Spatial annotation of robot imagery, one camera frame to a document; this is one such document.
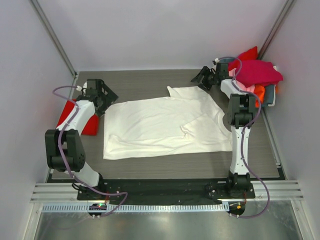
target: white towel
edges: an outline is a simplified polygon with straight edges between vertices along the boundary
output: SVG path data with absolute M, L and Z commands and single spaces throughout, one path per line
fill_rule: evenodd
M 109 160 L 232 151 L 224 112 L 197 86 L 167 87 L 170 97 L 117 103 L 104 117 Z

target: purple cable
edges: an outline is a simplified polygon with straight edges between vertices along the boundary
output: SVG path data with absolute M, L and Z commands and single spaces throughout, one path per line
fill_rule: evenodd
M 124 198 L 122 199 L 122 201 L 121 201 L 114 209 L 112 209 L 111 211 L 109 211 L 109 212 L 104 213 L 104 214 L 101 215 L 101 217 L 106 217 L 106 216 L 112 214 L 115 210 L 117 210 L 117 209 L 126 201 L 126 199 L 127 199 L 127 197 L 128 197 L 128 193 L 127 193 L 126 191 L 124 191 L 124 192 L 119 192 L 119 193 L 106 193 L 106 192 L 98 191 L 98 190 L 94 189 L 93 187 L 89 186 L 88 184 L 86 184 L 85 182 L 83 182 L 83 181 L 81 181 L 80 179 L 78 179 L 78 178 L 71 172 L 69 163 L 68 163 L 68 161 L 67 161 L 66 155 L 65 155 L 64 150 L 63 150 L 63 147 L 62 147 L 62 141 L 61 141 L 61 140 L 62 140 L 62 135 L 63 135 L 65 129 L 66 129 L 67 126 L 71 123 L 71 121 L 75 118 L 75 116 L 78 114 L 78 112 L 79 112 L 79 106 L 78 106 L 77 102 L 75 102 L 75 101 L 73 101 L 73 100 L 71 100 L 71 99 L 69 99 L 69 98 L 67 98 L 67 97 L 65 97 L 65 96 L 63 96 L 63 95 L 60 95 L 60 94 L 56 93 L 57 90 L 59 90 L 59 89 L 64 89 L 64 88 L 73 88 L 73 89 L 75 89 L 75 88 L 77 88 L 77 87 L 76 87 L 76 86 L 60 86 L 60 87 L 55 88 L 55 89 L 52 91 L 52 93 L 53 93 L 54 95 L 62 98 L 62 99 L 65 99 L 65 100 L 73 103 L 73 104 L 75 105 L 76 109 L 75 109 L 74 114 L 70 117 L 70 119 L 69 119 L 69 120 L 66 122 L 66 124 L 62 127 L 62 129 L 61 129 L 61 131 L 60 131 L 60 133 L 59 133 L 59 136 L 58 136 L 58 148 L 59 148 L 61 157 L 62 157 L 62 159 L 63 159 L 65 168 L 66 168 L 67 172 L 69 173 L 69 175 L 70 175 L 70 177 L 71 177 L 72 179 L 75 179 L 78 183 L 86 186 L 88 189 L 90 189 L 90 190 L 92 190 L 93 192 L 95 192 L 95 193 L 97 193 L 97 194 L 100 194 L 100 195 L 109 196 L 109 197 L 115 197 L 115 196 L 122 196 L 122 195 L 124 195 Z
M 236 84 L 235 84 L 235 81 L 236 81 L 236 76 L 239 74 L 239 72 L 241 71 L 241 68 L 242 68 L 242 61 L 238 58 L 238 57 L 233 57 L 233 56 L 225 56 L 225 57 L 221 57 L 219 58 L 219 60 L 222 60 L 222 59 L 235 59 L 235 60 L 238 60 L 239 63 L 240 63 L 240 66 L 239 66 L 239 69 L 238 71 L 234 74 L 234 76 L 232 77 L 232 85 L 235 87 L 235 89 L 237 89 L 239 92 L 241 93 L 244 93 L 244 94 L 251 94 L 253 95 L 256 100 L 258 101 L 258 111 L 255 115 L 255 117 L 249 122 L 247 123 L 243 129 L 242 129 L 242 137 L 241 137 L 241 157 L 242 157 L 242 161 L 243 161 L 243 164 L 245 165 L 245 167 L 248 169 L 249 173 L 251 173 L 256 179 L 258 179 L 261 184 L 264 186 L 265 188 L 265 191 L 266 191 L 266 195 L 267 195 L 267 201 L 266 201 L 266 205 L 264 207 L 264 209 L 255 214 L 255 215 L 252 215 L 252 216 L 238 216 L 238 215 L 235 215 L 235 214 L 231 214 L 233 217 L 236 217 L 236 218 L 240 218 L 240 219 L 253 219 L 253 218 L 256 218 L 256 217 L 259 217 L 260 215 L 262 215 L 263 213 L 265 213 L 265 211 L 268 209 L 269 207 L 269 204 L 270 204 L 270 193 L 269 193 L 269 190 L 268 190 L 268 187 L 267 185 L 265 184 L 265 182 L 257 175 L 255 174 L 252 169 L 249 167 L 249 165 L 246 163 L 246 160 L 245 160 L 245 154 L 244 154 L 244 142 L 245 142 L 245 131 L 246 131 L 246 128 L 250 125 L 252 125 L 259 117 L 260 115 L 260 112 L 261 112 L 261 101 L 260 101 L 260 98 L 254 94 L 253 92 L 250 92 L 250 91 L 244 91 L 244 90 L 241 90 Z

